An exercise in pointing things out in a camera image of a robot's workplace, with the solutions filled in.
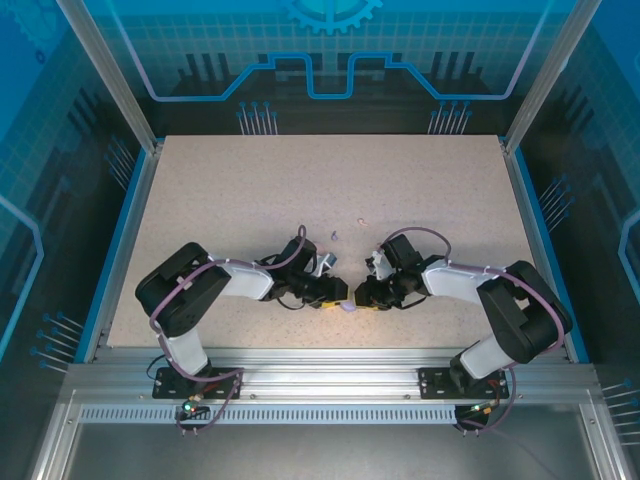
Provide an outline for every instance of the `enclosure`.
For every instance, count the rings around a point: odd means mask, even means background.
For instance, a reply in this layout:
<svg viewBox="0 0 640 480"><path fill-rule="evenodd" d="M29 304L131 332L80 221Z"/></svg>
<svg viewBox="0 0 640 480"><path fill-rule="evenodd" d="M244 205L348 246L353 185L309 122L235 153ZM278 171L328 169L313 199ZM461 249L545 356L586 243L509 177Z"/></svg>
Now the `enclosure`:
<svg viewBox="0 0 640 480"><path fill-rule="evenodd" d="M5 478L635 478L636 2L1 5ZM475 306L224 298L200 336L242 390L182 439L136 285L186 242L258 259L299 223L352 290L404 226L532 261L574 328L476 440L451 426L474 400L422 399L416 370L491 332Z"/></svg>

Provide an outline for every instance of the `gray floor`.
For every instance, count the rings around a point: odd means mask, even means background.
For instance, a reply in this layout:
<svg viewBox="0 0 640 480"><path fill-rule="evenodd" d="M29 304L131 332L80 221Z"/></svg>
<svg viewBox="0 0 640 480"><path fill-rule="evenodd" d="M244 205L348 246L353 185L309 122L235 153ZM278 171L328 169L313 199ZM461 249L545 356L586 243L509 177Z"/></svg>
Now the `gray floor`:
<svg viewBox="0 0 640 480"><path fill-rule="evenodd" d="M562 479L593 477L572 411L518 407L501 427ZM221 426L197 438L173 427L82 427L67 480L545 480L513 441L445 426Z"/></svg>

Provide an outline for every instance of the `gear graphic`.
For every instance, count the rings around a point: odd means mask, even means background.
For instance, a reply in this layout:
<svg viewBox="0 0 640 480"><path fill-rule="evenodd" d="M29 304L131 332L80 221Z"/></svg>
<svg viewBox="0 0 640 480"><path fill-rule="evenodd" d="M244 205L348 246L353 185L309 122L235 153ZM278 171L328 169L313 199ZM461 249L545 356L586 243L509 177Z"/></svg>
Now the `gear graphic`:
<svg viewBox="0 0 640 480"><path fill-rule="evenodd" d="M55 0L0 0L0 13L10 13L36 48L43 49L58 27Z"/></svg>
<svg viewBox="0 0 640 480"><path fill-rule="evenodd" d="M336 30L347 33L349 27L360 28L360 21L373 18L372 11L382 7L382 0L282 0L282 4L300 27L333 35Z"/></svg>

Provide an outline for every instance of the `glass panel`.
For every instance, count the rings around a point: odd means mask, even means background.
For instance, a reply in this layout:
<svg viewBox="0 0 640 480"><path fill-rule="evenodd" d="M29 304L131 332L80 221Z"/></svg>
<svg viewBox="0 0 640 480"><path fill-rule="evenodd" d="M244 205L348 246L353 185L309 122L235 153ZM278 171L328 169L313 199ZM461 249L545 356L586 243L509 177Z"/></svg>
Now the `glass panel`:
<svg viewBox="0 0 640 480"><path fill-rule="evenodd" d="M639 32L640 4L603 2L522 144L605 385L640 381Z"/></svg>
<svg viewBox="0 0 640 480"><path fill-rule="evenodd" d="M159 135L502 134L574 3L87 2Z"/></svg>
<svg viewBox="0 0 640 480"><path fill-rule="evenodd" d="M2 6L0 444L26 478L140 147L55 2Z"/></svg>

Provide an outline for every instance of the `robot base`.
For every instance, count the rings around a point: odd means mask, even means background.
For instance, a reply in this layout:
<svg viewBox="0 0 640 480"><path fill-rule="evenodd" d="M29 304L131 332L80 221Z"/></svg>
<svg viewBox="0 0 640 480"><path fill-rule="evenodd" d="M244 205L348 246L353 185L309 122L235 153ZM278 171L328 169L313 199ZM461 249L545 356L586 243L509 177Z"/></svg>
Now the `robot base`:
<svg viewBox="0 0 640 480"><path fill-rule="evenodd" d="M212 368L214 372L212 375L222 375L235 368ZM231 388L233 387L234 377L222 380L216 384L204 384L207 386L215 385L210 390L204 393L205 400L224 400L229 395ZM196 384L196 382L188 380L182 377L171 367L159 368L156 373L156 381L153 387L151 396L155 399L170 399L170 400L184 400L191 395L199 393L196 389L196 385L202 386L203 384ZM240 398L240 389L242 386L238 386L235 393L231 397L233 400Z"/></svg>
<svg viewBox="0 0 640 480"><path fill-rule="evenodd" d="M505 373L502 371L493 372L482 380L478 380L464 395L460 393L460 390L451 379L449 367L419 368L418 379L420 398L422 400L493 400L497 395L495 388L489 383L491 380L498 382L498 385L500 385L500 400L509 398L509 388L506 383Z"/></svg>

